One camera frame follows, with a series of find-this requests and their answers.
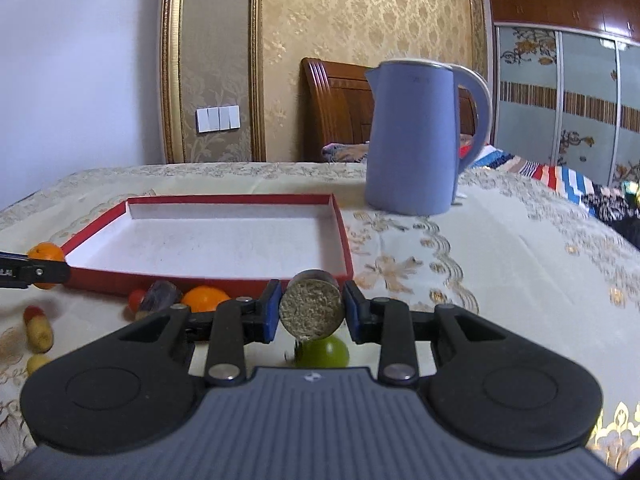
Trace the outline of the white wall switch panel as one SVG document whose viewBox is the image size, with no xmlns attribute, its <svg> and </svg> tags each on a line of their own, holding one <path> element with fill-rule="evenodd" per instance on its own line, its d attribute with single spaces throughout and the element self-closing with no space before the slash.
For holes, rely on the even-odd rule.
<svg viewBox="0 0 640 480">
<path fill-rule="evenodd" d="M 237 105 L 198 108 L 195 111 L 198 133 L 223 132 L 241 128 L 240 108 Z"/>
</svg>

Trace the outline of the wooden bed headboard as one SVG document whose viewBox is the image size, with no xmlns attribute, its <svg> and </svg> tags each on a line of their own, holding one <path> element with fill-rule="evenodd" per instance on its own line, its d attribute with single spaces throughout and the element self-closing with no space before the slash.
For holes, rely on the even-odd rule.
<svg viewBox="0 0 640 480">
<path fill-rule="evenodd" d="M 330 143 L 369 143 L 373 94 L 366 73 L 374 67 L 304 58 L 302 70 L 309 89 L 309 128 L 305 133 L 307 160 L 324 160 Z M 460 154 L 465 155 L 475 132 L 476 111 L 468 90 L 459 91 Z"/>
</svg>

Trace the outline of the blue electric kettle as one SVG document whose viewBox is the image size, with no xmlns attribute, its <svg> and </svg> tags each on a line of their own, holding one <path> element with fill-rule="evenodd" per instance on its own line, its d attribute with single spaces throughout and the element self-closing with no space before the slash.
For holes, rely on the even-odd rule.
<svg viewBox="0 0 640 480">
<path fill-rule="evenodd" d="M 372 207 L 408 216 L 447 212 L 458 177 L 477 158 L 491 130 L 491 95 L 467 67 L 391 58 L 366 73 L 374 101 L 364 198 Z M 476 111 L 472 144 L 460 154 L 459 91 Z"/>
</svg>

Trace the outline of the orange mandarin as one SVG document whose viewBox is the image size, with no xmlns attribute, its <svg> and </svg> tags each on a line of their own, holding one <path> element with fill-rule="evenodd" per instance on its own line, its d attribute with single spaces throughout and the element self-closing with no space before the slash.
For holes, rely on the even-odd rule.
<svg viewBox="0 0 640 480">
<path fill-rule="evenodd" d="M 213 312 L 223 302 L 230 300 L 230 296 L 223 290 L 201 285 L 189 290 L 181 298 L 181 303 L 192 313 Z"/>
<path fill-rule="evenodd" d="M 70 268 L 58 245 L 51 242 L 39 243 L 29 249 L 27 257 L 32 260 L 34 278 L 43 278 L 43 282 L 35 283 L 36 287 L 47 290 L 68 280 Z"/>
</svg>

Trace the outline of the sliding door wardrobe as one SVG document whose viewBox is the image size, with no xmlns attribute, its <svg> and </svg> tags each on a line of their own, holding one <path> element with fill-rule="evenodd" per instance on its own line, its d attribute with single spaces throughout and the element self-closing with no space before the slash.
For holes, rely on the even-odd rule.
<svg viewBox="0 0 640 480">
<path fill-rule="evenodd" d="M 489 0 L 492 142 L 597 184 L 639 177 L 639 0 Z"/>
</svg>

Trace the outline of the brown longan fruit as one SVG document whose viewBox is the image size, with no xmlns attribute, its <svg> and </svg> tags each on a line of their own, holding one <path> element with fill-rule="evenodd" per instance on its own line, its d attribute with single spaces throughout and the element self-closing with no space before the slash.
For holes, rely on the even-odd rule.
<svg viewBox="0 0 640 480">
<path fill-rule="evenodd" d="M 53 346 L 53 330 L 44 315 L 34 316 L 27 322 L 26 335 L 32 350 L 37 353 L 47 353 Z"/>
</svg>

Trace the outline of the green tomato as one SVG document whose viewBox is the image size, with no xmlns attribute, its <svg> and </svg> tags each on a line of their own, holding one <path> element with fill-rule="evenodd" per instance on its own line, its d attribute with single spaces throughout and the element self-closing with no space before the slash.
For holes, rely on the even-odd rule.
<svg viewBox="0 0 640 480">
<path fill-rule="evenodd" d="M 300 368 L 342 368 L 349 364 L 349 351 L 340 338 L 298 342 L 294 351 L 294 365 Z"/>
</svg>

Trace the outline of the red cherry tomato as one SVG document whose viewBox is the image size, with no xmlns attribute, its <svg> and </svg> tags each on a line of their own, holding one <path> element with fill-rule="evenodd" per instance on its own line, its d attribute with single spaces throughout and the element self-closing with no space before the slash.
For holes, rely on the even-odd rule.
<svg viewBox="0 0 640 480">
<path fill-rule="evenodd" d="M 143 289 L 135 289 L 130 292 L 128 296 L 128 309 L 136 314 L 140 308 L 140 304 L 142 303 L 145 296 L 145 291 Z"/>
<path fill-rule="evenodd" d="M 45 316 L 46 314 L 40 307 L 28 306 L 23 312 L 23 321 L 26 325 L 28 325 L 33 318 L 44 318 Z"/>
</svg>

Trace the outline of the pink crumpled blanket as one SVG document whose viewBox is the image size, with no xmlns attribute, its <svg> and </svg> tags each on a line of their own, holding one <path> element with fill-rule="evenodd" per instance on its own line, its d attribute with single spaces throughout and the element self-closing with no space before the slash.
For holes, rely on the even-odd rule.
<svg viewBox="0 0 640 480">
<path fill-rule="evenodd" d="M 369 143 L 330 143 L 321 150 L 326 162 L 364 162 L 367 159 Z"/>
</svg>

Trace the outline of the striped colourful bedding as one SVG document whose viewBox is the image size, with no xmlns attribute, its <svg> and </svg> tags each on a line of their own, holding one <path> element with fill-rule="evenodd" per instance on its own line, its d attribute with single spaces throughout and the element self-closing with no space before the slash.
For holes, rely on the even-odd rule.
<svg viewBox="0 0 640 480">
<path fill-rule="evenodd" d="M 579 172 L 561 166 L 547 166 L 486 145 L 472 168 L 482 167 L 512 172 L 538 180 L 559 196 L 587 211 L 605 224 L 639 217 L 636 196 L 628 198 L 622 188 L 607 188 L 593 183 Z"/>
</svg>

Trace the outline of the yellow longan fruit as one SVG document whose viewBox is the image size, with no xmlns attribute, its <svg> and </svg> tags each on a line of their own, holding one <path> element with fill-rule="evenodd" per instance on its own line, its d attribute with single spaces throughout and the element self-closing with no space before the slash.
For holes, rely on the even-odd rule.
<svg viewBox="0 0 640 480">
<path fill-rule="evenodd" d="M 28 376 L 32 376 L 37 370 L 39 370 L 43 365 L 46 365 L 51 362 L 51 359 L 42 353 L 36 353 L 31 356 L 26 363 L 26 372 Z"/>
</svg>

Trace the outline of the red cardboard tray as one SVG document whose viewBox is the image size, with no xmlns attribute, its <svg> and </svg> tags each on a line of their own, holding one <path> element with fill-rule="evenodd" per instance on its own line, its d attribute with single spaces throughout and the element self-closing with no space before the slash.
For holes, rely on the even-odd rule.
<svg viewBox="0 0 640 480">
<path fill-rule="evenodd" d="M 340 208 L 331 194 L 139 196 L 123 200 L 62 246 L 69 288 L 126 296 L 158 280 L 183 292 L 217 287 L 258 296 L 319 269 L 354 275 Z"/>
</svg>

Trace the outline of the gold picture frame moulding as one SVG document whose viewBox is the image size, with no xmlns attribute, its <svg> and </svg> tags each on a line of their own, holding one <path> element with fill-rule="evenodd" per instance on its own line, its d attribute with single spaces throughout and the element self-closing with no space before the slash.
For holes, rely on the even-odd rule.
<svg viewBox="0 0 640 480">
<path fill-rule="evenodd" d="M 160 0 L 166 162 L 266 158 L 262 0 Z M 237 105 L 241 128 L 198 133 L 198 108 Z"/>
</svg>

